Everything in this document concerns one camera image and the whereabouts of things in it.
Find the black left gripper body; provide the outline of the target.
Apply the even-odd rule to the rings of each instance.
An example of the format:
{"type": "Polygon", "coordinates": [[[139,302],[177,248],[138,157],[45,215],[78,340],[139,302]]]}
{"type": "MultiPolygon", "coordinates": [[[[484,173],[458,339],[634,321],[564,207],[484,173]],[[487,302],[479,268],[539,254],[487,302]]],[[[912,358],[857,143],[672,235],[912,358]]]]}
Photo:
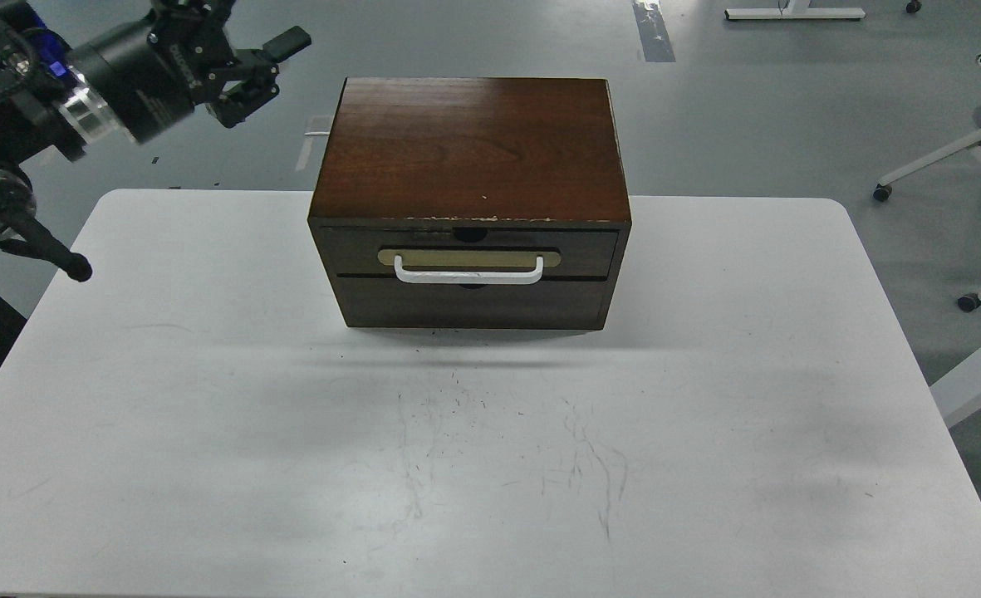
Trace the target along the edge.
{"type": "Polygon", "coordinates": [[[161,41],[150,42],[155,17],[126,22],[72,48],[67,65],[143,145],[195,110],[189,80],[161,41]]]}

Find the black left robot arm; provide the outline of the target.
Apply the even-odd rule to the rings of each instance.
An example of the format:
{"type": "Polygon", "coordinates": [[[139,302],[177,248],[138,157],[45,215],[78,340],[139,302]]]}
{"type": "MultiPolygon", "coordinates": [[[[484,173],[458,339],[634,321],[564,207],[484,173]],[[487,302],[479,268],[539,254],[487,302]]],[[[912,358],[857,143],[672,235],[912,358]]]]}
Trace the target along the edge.
{"type": "MultiPolygon", "coordinates": [[[[27,1],[0,1],[0,252],[91,279],[84,255],[37,219],[22,166],[53,148],[65,159],[120,131],[148,143],[205,106],[232,128],[277,97],[284,61],[307,49],[298,26],[261,47],[228,39],[232,1],[152,1],[147,14],[80,46],[50,29],[27,1]]],[[[0,297],[0,367],[26,319],[0,297]]]]}

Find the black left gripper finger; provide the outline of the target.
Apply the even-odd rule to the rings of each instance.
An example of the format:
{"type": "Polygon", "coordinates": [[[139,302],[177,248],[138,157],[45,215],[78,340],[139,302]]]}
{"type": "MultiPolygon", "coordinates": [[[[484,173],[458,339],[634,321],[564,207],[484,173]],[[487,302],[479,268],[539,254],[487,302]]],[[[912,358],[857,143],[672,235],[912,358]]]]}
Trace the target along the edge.
{"type": "Polygon", "coordinates": [[[261,48],[236,50],[228,61],[206,68],[203,82],[208,90],[208,112],[225,128],[246,121],[278,96],[280,87],[275,80],[280,65],[311,43],[307,31],[290,27],[261,48]]]}
{"type": "Polygon", "coordinates": [[[225,24],[234,1],[152,1],[150,44],[180,51],[208,63],[232,63],[225,24]]]}

